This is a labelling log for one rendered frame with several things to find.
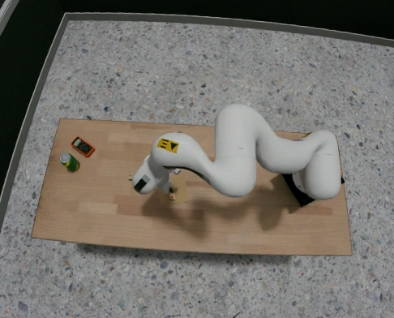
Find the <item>green drink can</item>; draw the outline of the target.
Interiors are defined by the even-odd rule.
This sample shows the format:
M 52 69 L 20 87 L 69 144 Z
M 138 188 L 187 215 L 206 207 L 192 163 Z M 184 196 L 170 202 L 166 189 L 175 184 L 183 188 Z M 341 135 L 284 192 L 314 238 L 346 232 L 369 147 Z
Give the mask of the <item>green drink can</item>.
M 63 153 L 60 161 L 70 171 L 76 171 L 79 168 L 79 162 L 69 153 Z

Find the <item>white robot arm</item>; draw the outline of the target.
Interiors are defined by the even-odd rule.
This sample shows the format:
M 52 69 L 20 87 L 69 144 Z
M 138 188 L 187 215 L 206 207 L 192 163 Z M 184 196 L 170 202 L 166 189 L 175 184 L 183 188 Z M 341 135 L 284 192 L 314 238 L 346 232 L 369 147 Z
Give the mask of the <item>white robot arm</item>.
M 294 173 L 296 187 L 313 199 L 330 200 L 340 191 L 338 144 L 330 131 L 312 131 L 298 140 L 280 138 L 260 113 L 243 104 L 228 105 L 216 116 L 214 162 L 183 133 L 160 136 L 148 164 L 149 155 L 131 180 L 144 195 L 185 169 L 224 196 L 243 197 L 255 186 L 256 161 L 269 172 Z

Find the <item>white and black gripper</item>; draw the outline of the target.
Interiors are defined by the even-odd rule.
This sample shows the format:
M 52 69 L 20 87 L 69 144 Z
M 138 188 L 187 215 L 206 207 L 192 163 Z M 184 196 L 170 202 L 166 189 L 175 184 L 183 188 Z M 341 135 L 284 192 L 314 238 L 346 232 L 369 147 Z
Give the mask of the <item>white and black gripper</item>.
M 173 189 L 171 187 L 173 187 L 173 184 L 170 179 L 165 185 L 158 186 L 158 188 L 161 189 L 165 194 L 167 194 L 168 192 L 173 193 Z

